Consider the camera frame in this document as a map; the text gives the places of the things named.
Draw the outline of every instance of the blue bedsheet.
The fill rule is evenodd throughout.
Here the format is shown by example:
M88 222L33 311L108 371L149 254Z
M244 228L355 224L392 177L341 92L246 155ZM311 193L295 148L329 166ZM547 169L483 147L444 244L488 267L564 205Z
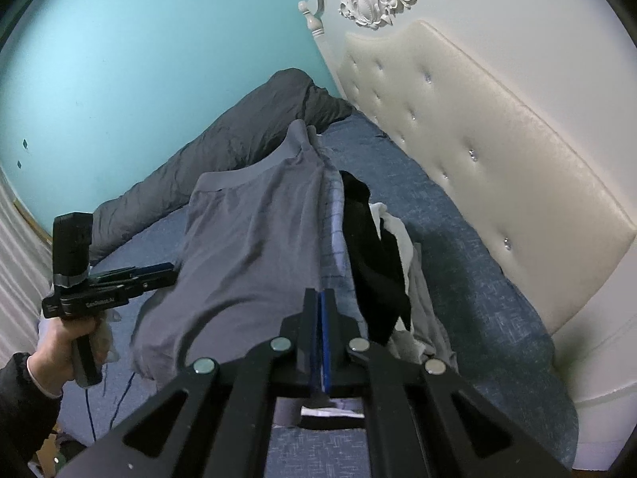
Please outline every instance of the blue bedsheet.
M423 271L438 317L458 353L460 372L556 458L571 466L578 424L566 388L553 374L553 343L539 316L502 274L478 234L444 191L428 179L374 124L360 114L334 123L321 137L336 167L366 182L374 201L407 225L423 246ZM97 271L146 266L174 260L186 224L186 209L173 212L109 255ZM117 424L141 405L151 391L134 376L117 415L132 372L127 346L141 303L119 308L115 345L122 360L107 365L105 386L90 389L97 436L114 418ZM64 390L61 426L79 441L92 436L84 391L75 383ZM276 428L270 443L268 477L369 476L362 429L313 432Z
M553 341L444 190L377 126L354 113L321 137L339 169L367 183L422 244L435 313L460 373L558 460L571 467L578 420L551 364Z

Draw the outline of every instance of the teal wall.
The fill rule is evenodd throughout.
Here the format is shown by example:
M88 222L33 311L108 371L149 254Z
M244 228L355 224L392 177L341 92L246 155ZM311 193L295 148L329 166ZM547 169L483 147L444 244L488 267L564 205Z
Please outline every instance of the teal wall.
M298 1L35 0L0 53L0 164L36 220L119 196L279 69L336 94Z

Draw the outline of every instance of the hand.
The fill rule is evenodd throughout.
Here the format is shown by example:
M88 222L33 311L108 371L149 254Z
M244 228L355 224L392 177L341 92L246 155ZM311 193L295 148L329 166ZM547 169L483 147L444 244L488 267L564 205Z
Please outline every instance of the hand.
M91 334L98 326L95 318L63 320L53 318L39 349L29 357L27 365L33 378L47 392L62 393L62 386L73 380L71 342ZM96 354L98 362L106 359L106 354Z

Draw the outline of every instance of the headboard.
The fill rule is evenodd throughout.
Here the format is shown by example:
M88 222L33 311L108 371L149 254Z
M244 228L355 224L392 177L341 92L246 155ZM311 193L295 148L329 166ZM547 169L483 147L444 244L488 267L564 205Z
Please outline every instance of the headboard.
M608 468L637 411L637 20L622 0L299 10L343 97L445 190L536 308L578 411L575 464Z
M590 157L569 145L568 130L557 132L546 114L410 16L420 0L327 0L323 22L329 13L348 27L329 43L317 2L316 15L305 2L299 9L342 94L444 188L555 333L635 239Z

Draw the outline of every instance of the gray t-shirt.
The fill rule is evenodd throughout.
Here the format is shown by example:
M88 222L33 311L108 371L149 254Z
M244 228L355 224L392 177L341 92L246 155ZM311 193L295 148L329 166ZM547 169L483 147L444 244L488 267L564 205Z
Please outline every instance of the gray t-shirt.
M264 160L199 178L177 283L148 300L131 340L136 372L159 388L198 357L226 362L276 337L305 289L320 289L324 163L313 134L295 120Z

